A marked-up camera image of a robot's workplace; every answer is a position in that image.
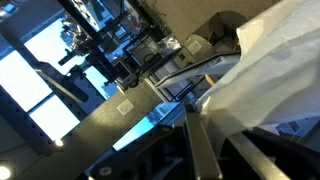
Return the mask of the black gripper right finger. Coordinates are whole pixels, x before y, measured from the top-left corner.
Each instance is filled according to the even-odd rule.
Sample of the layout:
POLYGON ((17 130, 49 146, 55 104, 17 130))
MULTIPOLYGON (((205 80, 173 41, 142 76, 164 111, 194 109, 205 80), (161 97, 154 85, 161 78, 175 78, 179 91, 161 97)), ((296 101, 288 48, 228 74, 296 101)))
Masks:
POLYGON ((278 166, 242 133, 233 134, 228 137, 228 140, 261 180, 290 180, 278 166))

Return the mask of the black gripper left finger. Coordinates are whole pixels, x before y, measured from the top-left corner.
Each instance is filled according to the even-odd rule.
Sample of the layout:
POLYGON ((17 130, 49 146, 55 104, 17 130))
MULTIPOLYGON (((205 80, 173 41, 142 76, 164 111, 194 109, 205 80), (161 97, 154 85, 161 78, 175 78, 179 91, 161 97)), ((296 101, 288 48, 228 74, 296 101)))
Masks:
POLYGON ((222 180, 223 175, 201 117, 197 113, 187 113, 185 123, 193 159, 195 179, 222 180))

